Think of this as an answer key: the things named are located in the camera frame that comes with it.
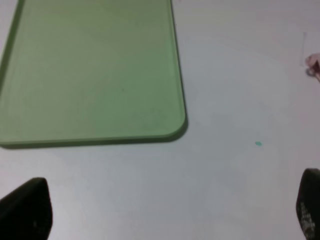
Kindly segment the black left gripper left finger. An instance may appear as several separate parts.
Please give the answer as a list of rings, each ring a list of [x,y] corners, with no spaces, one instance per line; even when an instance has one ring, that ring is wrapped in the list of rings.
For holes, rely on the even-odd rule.
[[[35,177],[0,200],[2,240],[47,240],[53,209],[47,180]]]

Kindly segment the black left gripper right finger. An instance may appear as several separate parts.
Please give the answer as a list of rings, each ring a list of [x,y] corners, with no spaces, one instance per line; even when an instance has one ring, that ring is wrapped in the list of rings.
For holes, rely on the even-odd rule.
[[[296,199],[296,214],[307,240],[320,238],[320,170],[304,170]]]

